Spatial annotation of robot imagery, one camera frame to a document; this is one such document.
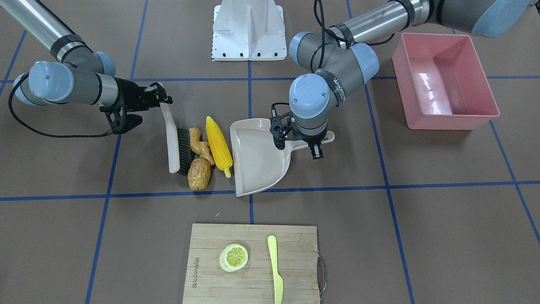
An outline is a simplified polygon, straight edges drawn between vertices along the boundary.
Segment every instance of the cutting board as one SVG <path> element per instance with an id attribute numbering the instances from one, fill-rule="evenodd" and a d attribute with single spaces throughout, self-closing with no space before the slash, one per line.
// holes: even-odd
<path id="1" fill-rule="evenodd" d="M 320 304 L 317 227 L 193 224 L 183 304 L 274 304 L 268 236 L 278 240 L 283 304 Z M 248 251 L 244 268 L 228 273 L 219 255 L 231 243 Z"/>

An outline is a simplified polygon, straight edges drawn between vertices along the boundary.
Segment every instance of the corn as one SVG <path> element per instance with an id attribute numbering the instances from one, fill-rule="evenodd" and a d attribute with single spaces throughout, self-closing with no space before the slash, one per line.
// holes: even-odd
<path id="1" fill-rule="evenodd" d="M 233 165 L 231 151 L 218 124 L 210 116 L 206 116 L 206 137 L 208 137 L 208 143 L 210 143 L 215 166 L 225 172 L 227 178 L 230 178 L 231 171 L 229 168 Z"/>

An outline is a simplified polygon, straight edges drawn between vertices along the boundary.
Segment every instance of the pink box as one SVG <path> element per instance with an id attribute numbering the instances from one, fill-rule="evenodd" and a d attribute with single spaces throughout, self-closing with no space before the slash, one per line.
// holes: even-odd
<path id="1" fill-rule="evenodd" d="M 474 130 L 499 116 L 469 36 L 404 33 L 392 59 L 410 129 Z"/>

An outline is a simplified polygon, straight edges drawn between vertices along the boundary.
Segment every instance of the lemon slice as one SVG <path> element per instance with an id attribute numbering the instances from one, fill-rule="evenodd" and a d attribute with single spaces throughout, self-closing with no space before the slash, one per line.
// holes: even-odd
<path id="1" fill-rule="evenodd" d="M 247 263 L 247 250 L 240 244 L 230 244 L 219 255 L 219 266 L 226 272 L 233 272 Z"/>

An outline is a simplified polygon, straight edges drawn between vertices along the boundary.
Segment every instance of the robotic arm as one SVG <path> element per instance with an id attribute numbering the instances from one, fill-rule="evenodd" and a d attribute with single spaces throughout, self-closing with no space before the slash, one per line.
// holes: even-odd
<path id="1" fill-rule="evenodd" d="M 140 87 L 114 77 L 112 59 L 106 53 L 93 52 L 39 0 L 0 0 L 0 6 L 58 61 L 39 61 L 15 80 L 14 85 L 19 84 L 15 95 L 22 102 L 39 107 L 69 102 L 97 104 L 114 134 L 124 134 L 142 123 L 141 116 L 129 112 L 172 103 L 159 83 Z"/>
<path id="2" fill-rule="evenodd" d="M 276 112 L 276 104 L 287 103 L 272 105 L 270 131 L 276 148 L 283 150 L 285 140 L 304 140 L 313 159 L 323 157 L 320 144 L 326 134 L 328 113 L 379 70 L 376 53 L 365 43 L 424 23 L 437 23 L 480 37 L 496 37 L 510 29 L 529 4 L 529 0 L 390 0 L 325 29 L 324 45 L 322 33 L 296 34 L 289 54 L 311 73 L 293 81 L 289 90 L 290 112 Z"/>

